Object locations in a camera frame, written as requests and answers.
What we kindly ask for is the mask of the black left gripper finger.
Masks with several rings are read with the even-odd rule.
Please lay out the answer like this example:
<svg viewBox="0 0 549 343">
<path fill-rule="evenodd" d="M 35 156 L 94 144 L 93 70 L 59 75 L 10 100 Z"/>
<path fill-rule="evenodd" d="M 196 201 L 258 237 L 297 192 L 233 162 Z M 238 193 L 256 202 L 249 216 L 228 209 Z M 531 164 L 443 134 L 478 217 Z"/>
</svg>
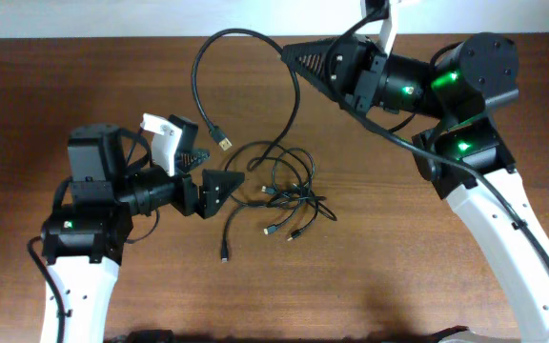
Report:
<svg viewBox="0 0 549 343">
<path fill-rule="evenodd" d="M 199 187 L 198 214 L 208 219 L 218 213 L 227 199 L 245 181 L 245 173 L 239 171 L 203 170 L 203 184 Z"/>
<path fill-rule="evenodd" d="M 206 149 L 179 151 L 177 153 L 177 170 L 179 172 L 191 172 L 208 161 L 209 158 L 210 152 Z"/>
</svg>

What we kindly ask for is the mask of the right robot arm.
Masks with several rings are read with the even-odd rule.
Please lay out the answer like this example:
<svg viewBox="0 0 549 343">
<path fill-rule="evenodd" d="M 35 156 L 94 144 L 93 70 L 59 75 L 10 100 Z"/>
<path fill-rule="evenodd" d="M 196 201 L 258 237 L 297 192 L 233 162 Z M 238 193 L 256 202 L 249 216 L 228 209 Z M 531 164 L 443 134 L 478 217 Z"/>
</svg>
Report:
<svg viewBox="0 0 549 343">
<path fill-rule="evenodd" d="M 359 35 L 286 46 L 282 61 L 367 131 L 410 151 L 465 224 L 524 342 L 549 342 L 549 238 L 492 112 L 519 95 L 516 44 L 483 32 L 423 62 Z"/>
</svg>

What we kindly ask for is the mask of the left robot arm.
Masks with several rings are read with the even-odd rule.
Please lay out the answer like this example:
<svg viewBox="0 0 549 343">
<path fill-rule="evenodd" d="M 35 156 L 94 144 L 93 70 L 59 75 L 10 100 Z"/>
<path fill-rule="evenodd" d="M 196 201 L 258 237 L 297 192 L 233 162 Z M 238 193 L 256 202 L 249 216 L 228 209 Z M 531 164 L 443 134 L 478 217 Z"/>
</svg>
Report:
<svg viewBox="0 0 549 343">
<path fill-rule="evenodd" d="M 71 176 L 55 191 L 51 214 L 36 238 L 42 251 L 27 246 L 46 281 L 43 342 L 103 341 L 134 216 L 158 214 L 171 205 L 184 216 L 207 219 L 245 180 L 241 172 L 205 170 L 197 186 L 187 173 L 168 175 L 149 153 L 129 163 L 125 137 L 148 144 L 140 134 L 112 124 L 70 133 Z"/>
</svg>

